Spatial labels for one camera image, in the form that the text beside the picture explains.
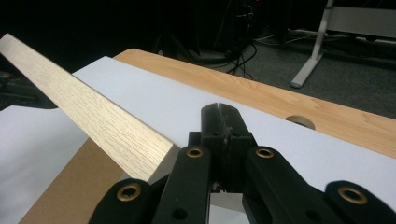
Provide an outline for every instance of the metal leg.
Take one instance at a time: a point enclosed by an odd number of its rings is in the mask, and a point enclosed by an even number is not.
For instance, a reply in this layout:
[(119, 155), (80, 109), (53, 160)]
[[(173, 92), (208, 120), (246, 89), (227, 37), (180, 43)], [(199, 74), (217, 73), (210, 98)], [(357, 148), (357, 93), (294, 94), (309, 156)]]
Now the metal leg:
[(295, 76), (294, 80), (290, 83), (293, 88), (301, 88), (306, 81), (306, 79), (311, 74), (312, 70), (314, 70), (315, 66), (317, 66), (320, 61), (323, 53), (320, 52), (321, 44), (323, 42), (323, 37), (327, 30), (327, 25), (330, 20), (331, 12), (332, 12), (332, 3), (334, 0), (328, 0), (326, 8), (324, 9), (322, 20), (320, 22), (317, 40), (315, 41), (314, 50), (312, 51), (311, 58), (305, 63), (300, 72)]

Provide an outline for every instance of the wooden stick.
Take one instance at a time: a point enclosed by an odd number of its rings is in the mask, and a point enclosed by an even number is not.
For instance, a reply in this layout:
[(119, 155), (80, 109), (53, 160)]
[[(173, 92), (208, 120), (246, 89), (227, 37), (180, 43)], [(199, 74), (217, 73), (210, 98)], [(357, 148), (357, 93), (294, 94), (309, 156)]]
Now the wooden stick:
[(12, 35), (0, 39), (0, 52), (131, 177), (148, 181), (173, 147), (170, 140)]

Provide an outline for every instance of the white surface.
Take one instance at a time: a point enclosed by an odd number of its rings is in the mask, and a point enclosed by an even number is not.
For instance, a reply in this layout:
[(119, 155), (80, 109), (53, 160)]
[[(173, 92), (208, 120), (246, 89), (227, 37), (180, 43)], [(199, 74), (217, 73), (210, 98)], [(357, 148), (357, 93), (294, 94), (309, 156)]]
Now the white surface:
[[(394, 159), (109, 58), (76, 76), (180, 147), (187, 145), (189, 132), (200, 131), (203, 106), (235, 106), (259, 145), (280, 151), (310, 185), (324, 190), (345, 179), (396, 208)], [(12, 106), (0, 112), (0, 223), (18, 222), (86, 138), (58, 109)], [(213, 223), (230, 216), (242, 219), (228, 223), (247, 221), (233, 211), (211, 212)]]

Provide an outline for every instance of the gray carpet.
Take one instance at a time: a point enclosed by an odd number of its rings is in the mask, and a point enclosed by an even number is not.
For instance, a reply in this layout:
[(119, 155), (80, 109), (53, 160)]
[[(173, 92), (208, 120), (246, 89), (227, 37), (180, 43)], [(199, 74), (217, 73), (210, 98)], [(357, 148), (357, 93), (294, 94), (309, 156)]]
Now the gray carpet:
[[(289, 39), (304, 35), (293, 34)], [(325, 40), (323, 58), (300, 89), (292, 88), (290, 82), (310, 57), (314, 36), (284, 45), (271, 38), (262, 40), (265, 44), (254, 41), (256, 55), (234, 74), (396, 119), (396, 45), (348, 37), (329, 36)], [(247, 47), (241, 61), (253, 53), (254, 48)], [(222, 72), (233, 67), (232, 63), (212, 66)]]

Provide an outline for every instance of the wooden table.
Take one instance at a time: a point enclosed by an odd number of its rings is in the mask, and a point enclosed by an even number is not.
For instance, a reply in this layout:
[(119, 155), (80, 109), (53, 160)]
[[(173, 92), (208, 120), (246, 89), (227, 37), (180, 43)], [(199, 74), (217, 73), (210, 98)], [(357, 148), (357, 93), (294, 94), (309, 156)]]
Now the wooden table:
[[(304, 116), (315, 124), (318, 132), (396, 158), (394, 119), (138, 49), (128, 49), (115, 59), (282, 119), (293, 115)], [(121, 174), (121, 168), (88, 140), (21, 223), (53, 223), (54, 219), (57, 223), (87, 222), (94, 207)]]

